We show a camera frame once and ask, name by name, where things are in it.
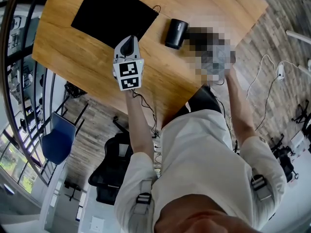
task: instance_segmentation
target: white shirt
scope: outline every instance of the white shirt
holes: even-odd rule
[[[257,136],[250,137],[237,155],[219,112],[202,110],[176,118],[163,128],[161,147],[161,177],[152,187],[152,228],[166,204],[184,195],[200,194],[214,200],[229,216],[260,230],[284,195],[286,177],[269,146]],[[270,198],[260,201],[252,189],[252,169],[268,181]],[[115,203],[123,230],[127,231],[140,182],[155,177],[153,161],[147,154],[132,155]]]

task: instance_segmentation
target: black cylindrical object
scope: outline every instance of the black cylindrical object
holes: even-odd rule
[[[169,31],[166,36],[165,45],[173,49],[180,49],[184,41],[184,36],[188,28],[188,23],[172,19]]]

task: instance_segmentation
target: person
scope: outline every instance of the person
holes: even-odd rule
[[[141,100],[126,91],[134,154],[115,202],[115,215],[125,232],[136,232],[130,221],[142,181],[147,180],[153,181],[154,208],[149,208],[152,220],[144,225],[143,232],[255,233],[276,212],[287,183],[284,171],[254,130],[252,112],[233,66],[225,79],[240,154],[232,151],[218,102],[204,86],[161,131],[162,169],[158,179]],[[265,179],[264,197],[252,183],[256,175]]]

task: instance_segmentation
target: black mat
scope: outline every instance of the black mat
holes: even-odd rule
[[[115,48],[124,38],[142,38],[158,12],[139,0],[84,0],[71,26]]]

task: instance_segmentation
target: shoulder strap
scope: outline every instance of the shoulder strap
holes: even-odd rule
[[[133,214],[129,220],[129,233],[152,233],[154,201],[151,198],[153,180],[143,180],[136,199]]]

